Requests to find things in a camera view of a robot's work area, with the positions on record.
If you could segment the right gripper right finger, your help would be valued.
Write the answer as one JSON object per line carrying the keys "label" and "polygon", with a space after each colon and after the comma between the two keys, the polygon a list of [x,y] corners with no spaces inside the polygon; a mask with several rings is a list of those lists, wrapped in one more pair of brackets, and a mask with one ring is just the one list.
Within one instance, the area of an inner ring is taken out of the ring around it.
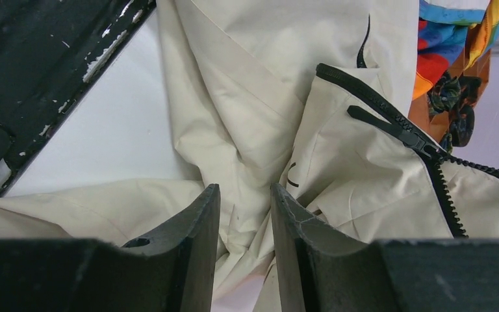
{"label": "right gripper right finger", "polygon": [[271,204],[283,311],[499,311],[499,239],[366,244],[281,185]]}

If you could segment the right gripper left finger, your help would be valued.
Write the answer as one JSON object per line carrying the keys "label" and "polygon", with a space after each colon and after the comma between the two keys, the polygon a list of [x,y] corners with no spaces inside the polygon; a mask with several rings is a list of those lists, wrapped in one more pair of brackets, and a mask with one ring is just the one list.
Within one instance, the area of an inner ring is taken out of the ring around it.
{"label": "right gripper left finger", "polygon": [[209,311],[220,187],[121,247],[0,239],[0,311]]}

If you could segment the beige zip jacket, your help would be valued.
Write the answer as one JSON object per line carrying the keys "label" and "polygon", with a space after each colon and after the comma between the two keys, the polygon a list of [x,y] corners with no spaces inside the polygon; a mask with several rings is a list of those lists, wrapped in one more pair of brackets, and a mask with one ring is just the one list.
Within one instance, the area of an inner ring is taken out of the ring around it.
{"label": "beige zip jacket", "polygon": [[0,239],[121,247],[217,184],[212,301],[263,275],[263,311],[283,311],[274,184],[366,244],[499,239],[499,170],[407,118],[419,2],[159,1],[173,144],[201,179],[0,198]]}

